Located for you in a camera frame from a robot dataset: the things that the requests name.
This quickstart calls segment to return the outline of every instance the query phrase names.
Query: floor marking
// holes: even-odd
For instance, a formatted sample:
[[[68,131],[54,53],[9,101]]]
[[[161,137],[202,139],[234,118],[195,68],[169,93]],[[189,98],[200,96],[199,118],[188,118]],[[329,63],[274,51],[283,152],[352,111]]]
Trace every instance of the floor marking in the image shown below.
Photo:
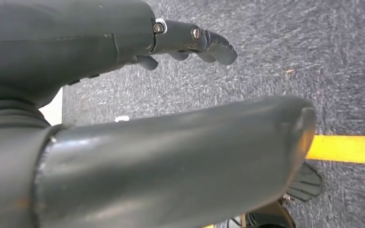
[[[365,136],[317,135],[307,159],[365,164]]]

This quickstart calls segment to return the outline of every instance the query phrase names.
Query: screw head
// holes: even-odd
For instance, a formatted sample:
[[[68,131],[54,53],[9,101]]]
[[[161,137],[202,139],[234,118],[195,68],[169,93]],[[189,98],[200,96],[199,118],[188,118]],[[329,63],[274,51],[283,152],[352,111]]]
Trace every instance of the screw head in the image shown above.
[[[199,39],[201,38],[201,30],[199,30],[199,28],[194,28],[192,31],[191,31],[191,35],[192,35],[192,38],[193,39]]]
[[[163,27],[162,24],[156,23],[156,24],[153,25],[153,31],[155,33],[162,33],[164,31],[164,27]]]

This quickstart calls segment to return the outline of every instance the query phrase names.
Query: yellow tape line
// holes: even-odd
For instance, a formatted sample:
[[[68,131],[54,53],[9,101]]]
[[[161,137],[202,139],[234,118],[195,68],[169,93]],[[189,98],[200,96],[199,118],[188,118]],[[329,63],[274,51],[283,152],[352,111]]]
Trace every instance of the yellow tape line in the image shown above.
[[[307,159],[365,164],[365,136],[317,135]]]

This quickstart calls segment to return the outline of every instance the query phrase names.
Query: prosthetic finger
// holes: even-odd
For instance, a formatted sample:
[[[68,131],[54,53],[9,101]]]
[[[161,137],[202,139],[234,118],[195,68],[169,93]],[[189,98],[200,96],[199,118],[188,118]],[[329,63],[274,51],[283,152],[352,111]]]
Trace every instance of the prosthetic finger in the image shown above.
[[[232,64],[238,56],[226,38],[195,24],[158,19],[154,32],[153,54],[169,53],[177,60],[184,60],[187,53],[196,53],[207,63],[218,61],[223,65]]]
[[[159,63],[151,56],[134,56],[128,64],[138,64],[145,70],[155,70],[159,65]]]

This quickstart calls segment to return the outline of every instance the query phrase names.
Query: prosthetic arm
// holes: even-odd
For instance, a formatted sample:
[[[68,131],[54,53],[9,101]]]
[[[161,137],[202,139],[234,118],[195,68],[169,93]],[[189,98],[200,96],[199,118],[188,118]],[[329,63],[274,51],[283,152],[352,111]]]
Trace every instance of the prosthetic arm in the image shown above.
[[[303,99],[85,127],[49,126],[38,111],[64,85],[153,70],[165,53],[237,57],[224,37],[156,19],[140,0],[0,1],[0,228],[196,228],[284,194],[315,134]]]

